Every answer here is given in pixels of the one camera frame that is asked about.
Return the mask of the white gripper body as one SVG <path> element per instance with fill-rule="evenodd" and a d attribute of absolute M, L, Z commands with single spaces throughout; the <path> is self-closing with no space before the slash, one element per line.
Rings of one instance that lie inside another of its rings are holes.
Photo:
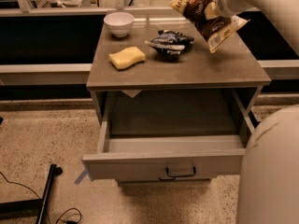
<path fill-rule="evenodd" d="M 228 18 L 252 8 L 247 0 L 215 0 L 216 9 L 222 17 Z"/>

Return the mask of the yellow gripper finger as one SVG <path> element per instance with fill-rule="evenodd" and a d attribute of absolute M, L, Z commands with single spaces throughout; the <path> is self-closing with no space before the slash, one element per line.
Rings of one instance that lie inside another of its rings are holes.
<path fill-rule="evenodd" d="M 220 16 L 214 2 L 211 2 L 206 6 L 204 13 L 207 20 L 213 20 Z"/>

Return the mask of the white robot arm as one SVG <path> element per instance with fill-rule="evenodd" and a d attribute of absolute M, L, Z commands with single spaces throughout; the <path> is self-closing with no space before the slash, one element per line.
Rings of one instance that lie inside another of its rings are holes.
<path fill-rule="evenodd" d="M 216 0 L 223 17 L 256 7 L 299 53 L 299 0 Z M 248 141 L 236 224 L 299 224 L 299 105 L 264 119 Z"/>

